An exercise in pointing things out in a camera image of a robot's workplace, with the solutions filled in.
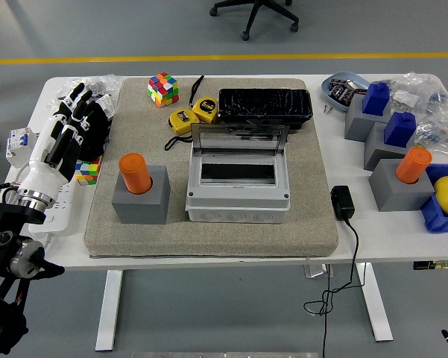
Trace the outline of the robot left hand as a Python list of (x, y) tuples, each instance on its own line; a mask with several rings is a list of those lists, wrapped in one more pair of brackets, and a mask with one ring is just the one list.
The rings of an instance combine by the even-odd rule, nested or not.
[(94, 114), (87, 102), (92, 93), (84, 89), (83, 83), (78, 84), (45, 122), (31, 153), (30, 171), (19, 186), (20, 195), (45, 195), (48, 203), (73, 178)]

